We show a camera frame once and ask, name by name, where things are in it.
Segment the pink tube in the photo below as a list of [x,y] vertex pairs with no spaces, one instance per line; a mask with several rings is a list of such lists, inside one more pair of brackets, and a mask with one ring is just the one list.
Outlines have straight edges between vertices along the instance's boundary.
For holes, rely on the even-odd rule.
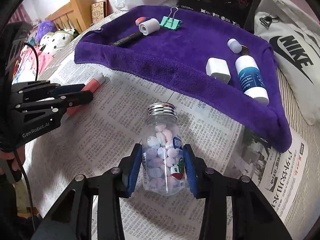
[[[92,93],[94,93],[105,82],[105,80],[106,77],[102,73],[99,73],[84,88],[82,88],[81,91],[90,90]],[[73,115],[79,107],[80,106],[69,107],[64,115],[66,115],[68,118],[69,116]]]

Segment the white and blue bottle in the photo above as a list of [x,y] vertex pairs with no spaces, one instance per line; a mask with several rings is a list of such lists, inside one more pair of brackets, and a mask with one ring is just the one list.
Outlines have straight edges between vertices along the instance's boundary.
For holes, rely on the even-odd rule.
[[254,58],[248,55],[247,47],[243,46],[242,54],[236,60],[236,69],[242,92],[267,106],[269,104],[269,97],[260,70]]

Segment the clear jar of candy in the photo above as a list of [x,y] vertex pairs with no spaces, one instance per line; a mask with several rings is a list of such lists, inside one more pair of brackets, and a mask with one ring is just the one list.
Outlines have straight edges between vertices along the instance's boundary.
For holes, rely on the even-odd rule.
[[148,108],[142,139],[143,187],[174,195],[185,187],[184,160],[175,106],[159,102]]

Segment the metal screw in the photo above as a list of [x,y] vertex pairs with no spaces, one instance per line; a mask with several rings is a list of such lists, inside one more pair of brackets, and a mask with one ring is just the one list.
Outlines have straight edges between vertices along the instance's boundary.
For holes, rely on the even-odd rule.
[[76,181],[81,181],[81,180],[83,180],[84,179],[84,176],[82,175],[82,174],[79,174],[79,175],[77,175],[76,177],[75,177],[75,180]]
[[249,178],[248,176],[242,176],[242,177],[241,177],[241,180],[242,180],[243,182],[245,182],[245,183],[250,182],[250,178]]
[[214,174],[214,169],[213,168],[205,168],[205,173],[207,174]]
[[121,169],[119,167],[113,167],[111,169],[111,173],[112,174],[118,174],[121,171]]

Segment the black cable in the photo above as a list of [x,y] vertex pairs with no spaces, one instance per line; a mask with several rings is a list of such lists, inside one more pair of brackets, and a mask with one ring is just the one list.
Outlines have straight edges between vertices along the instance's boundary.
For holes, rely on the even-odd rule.
[[29,47],[33,50],[33,52],[34,52],[34,54],[35,54],[35,56],[36,56],[36,62],[37,62],[36,81],[37,81],[37,80],[38,80],[38,72],[39,72],[39,58],[38,58],[38,54],[37,54],[37,52],[36,52],[36,49],[35,49],[30,43],[25,42],[24,45],[29,46]]
[[27,192],[28,192],[28,197],[29,197],[29,203],[30,203],[30,209],[31,209],[31,220],[32,220],[32,226],[33,226],[33,230],[34,232],[36,231],[36,227],[35,227],[35,221],[34,221],[34,214],[33,214],[33,201],[32,201],[32,195],[31,195],[31,188],[30,188],[30,183],[29,183],[29,180],[28,180],[28,177],[27,177],[27,174],[23,168],[23,165],[21,163],[21,160],[20,160],[20,157],[19,157],[19,154],[17,152],[17,148],[16,148],[16,145],[15,143],[12,142],[11,138],[11,130],[9,129],[7,123],[3,120],[3,118],[0,116],[0,121],[1,121],[1,128],[2,128],[2,132],[4,135],[6,135],[7,137],[7,140],[8,140],[8,143],[10,144],[10,147],[13,151],[13,154],[14,154],[14,157],[16,158],[17,160],[17,163],[18,163],[18,166],[21,170],[21,173],[24,177],[24,180],[26,182],[26,186],[27,186]]

